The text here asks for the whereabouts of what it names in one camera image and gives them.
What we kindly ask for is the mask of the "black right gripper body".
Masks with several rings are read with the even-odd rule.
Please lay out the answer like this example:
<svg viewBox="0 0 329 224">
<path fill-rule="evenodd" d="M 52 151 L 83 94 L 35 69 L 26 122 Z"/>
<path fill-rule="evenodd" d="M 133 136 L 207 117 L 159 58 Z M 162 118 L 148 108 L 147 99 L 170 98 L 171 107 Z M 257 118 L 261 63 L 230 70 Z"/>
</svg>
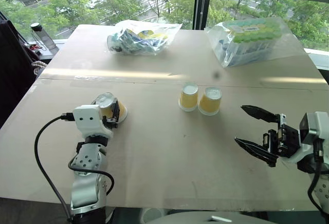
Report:
<svg viewBox="0 0 329 224">
<path fill-rule="evenodd" d="M 266 115 L 264 120 L 276 123 L 278 128 L 263 134 L 263 148 L 274 155 L 290 158 L 300 148 L 298 131 L 287 125 L 284 114 Z"/>
</svg>

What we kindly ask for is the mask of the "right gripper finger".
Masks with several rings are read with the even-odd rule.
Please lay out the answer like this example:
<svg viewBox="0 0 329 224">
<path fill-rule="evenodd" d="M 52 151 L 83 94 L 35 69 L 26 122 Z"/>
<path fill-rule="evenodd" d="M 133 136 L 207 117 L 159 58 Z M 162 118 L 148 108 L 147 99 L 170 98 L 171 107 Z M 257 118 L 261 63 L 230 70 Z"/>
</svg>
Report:
<svg viewBox="0 0 329 224">
<path fill-rule="evenodd" d="M 235 142 L 242 148 L 244 149 L 247 153 L 249 153 L 250 155 L 264 161 L 267 163 L 267 165 L 269 167 L 275 167 L 276 166 L 276 162 L 279 156 L 268 152 L 266 149 L 264 149 L 262 146 L 251 142 L 251 141 L 247 141 L 244 139 L 240 139 L 235 137 L 234 138 Z"/>
<path fill-rule="evenodd" d="M 268 123 L 279 123 L 278 114 L 273 114 L 263 108 L 252 105 L 242 105 L 241 109 L 245 111 L 248 115 L 254 117 L 255 119 L 261 119 Z"/>
</svg>

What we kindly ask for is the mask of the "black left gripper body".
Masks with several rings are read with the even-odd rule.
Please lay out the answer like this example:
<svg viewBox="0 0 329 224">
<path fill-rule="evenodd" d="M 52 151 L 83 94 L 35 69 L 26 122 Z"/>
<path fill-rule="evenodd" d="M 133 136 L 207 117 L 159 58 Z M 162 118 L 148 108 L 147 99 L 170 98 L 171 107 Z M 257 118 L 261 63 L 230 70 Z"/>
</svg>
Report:
<svg viewBox="0 0 329 224">
<path fill-rule="evenodd" d="M 107 116 L 102 117 L 102 123 L 108 129 L 118 128 L 118 120 L 119 118 L 116 116 L 113 116 L 112 118 L 108 118 Z"/>
</svg>

